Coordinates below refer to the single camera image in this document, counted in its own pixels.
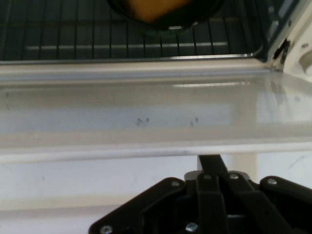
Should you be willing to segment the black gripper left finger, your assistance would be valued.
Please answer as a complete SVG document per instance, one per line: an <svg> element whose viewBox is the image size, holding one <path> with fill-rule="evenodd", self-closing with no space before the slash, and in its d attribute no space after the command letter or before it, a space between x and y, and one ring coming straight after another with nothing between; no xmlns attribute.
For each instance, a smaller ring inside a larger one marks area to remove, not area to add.
<svg viewBox="0 0 312 234"><path fill-rule="evenodd" d="M225 234L227 217L219 155L199 156L202 169L166 178L93 223L90 234Z"/></svg>

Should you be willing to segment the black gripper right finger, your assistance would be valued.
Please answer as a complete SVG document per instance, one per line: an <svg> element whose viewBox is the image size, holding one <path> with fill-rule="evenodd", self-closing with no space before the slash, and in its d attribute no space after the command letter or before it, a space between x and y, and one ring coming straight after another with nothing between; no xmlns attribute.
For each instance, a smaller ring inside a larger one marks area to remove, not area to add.
<svg viewBox="0 0 312 234"><path fill-rule="evenodd" d="M211 156L211 233L310 234L312 191L277 176L256 184Z"/></svg>

